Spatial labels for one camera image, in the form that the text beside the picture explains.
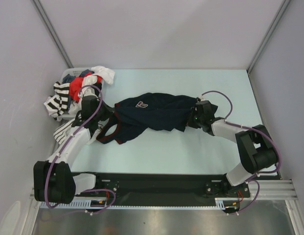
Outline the navy tank top red trim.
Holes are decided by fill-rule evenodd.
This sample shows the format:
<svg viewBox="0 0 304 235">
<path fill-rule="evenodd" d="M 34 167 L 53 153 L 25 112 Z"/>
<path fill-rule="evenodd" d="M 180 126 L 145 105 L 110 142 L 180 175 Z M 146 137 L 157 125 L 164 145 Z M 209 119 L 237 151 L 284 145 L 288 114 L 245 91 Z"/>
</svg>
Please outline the navy tank top red trim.
<svg viewBox="0 0 304 235">
<path fill-rule="evenodd" d="M 185 131 L 187 119 L 197 103 L 197 97 L 164 93 L 145 93 L 127 98 L 114 105 L 115 113 L 98 134 L 102 144 L 126 143 L 146 129 L 155 131 Z"/>
</svg>

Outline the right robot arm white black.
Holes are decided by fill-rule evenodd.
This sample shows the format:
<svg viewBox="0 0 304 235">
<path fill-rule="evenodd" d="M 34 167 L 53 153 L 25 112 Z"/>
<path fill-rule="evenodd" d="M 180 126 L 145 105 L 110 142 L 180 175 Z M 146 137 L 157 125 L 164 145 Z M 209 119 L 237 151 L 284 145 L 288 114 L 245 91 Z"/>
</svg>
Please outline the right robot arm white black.
<svg viewBox="0 0 304 235">
<path fill-rule="evenodd" d="M 218 185 L 207 183 L 208 194 L 233 196 L 239 191 L 239 186 L 248 183 L 258 174 L 265 174 L 264 169 L 273 165 L 278 171 L 280 153 L 263 125 L 247 127 L 228 122 L 225 118 L 215 117 L 217 106 L 208 100 L 199 101 L 192 109 L 188 126 L 205 133 L 221 137 L 237 144 L 240 163 L 223 176 Z"/>
</svg>

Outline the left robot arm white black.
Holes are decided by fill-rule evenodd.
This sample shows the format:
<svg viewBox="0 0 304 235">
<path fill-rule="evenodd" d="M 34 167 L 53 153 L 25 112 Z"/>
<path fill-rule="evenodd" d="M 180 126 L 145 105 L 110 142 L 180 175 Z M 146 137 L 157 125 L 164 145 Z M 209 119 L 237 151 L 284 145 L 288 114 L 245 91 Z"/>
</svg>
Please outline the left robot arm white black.
<svg viewBox="0 0 304 235">
<path fill-rule="evenodd" d="M 97 116 L 104 107 L 103 95 L 97 86 L 86 85 L 82 91 L 85 91 L 81 98 L 82 110 L 86 111 L 86 104 L 98 104 L 96 110 L 92 114 L 81 115 L 82 124 L 72 127 L 57 150 L 47 160 L 37 161 L 33 167 L 34 197 L 50 209 L 71 203 L 81 193 L 97 196 L 103 191 L 103 183 L 95 175 L 81 173 L 74 176 L 71 171 L 82 147 L 91 140 L 91 132 L 98 126 Z"/>
</svg>

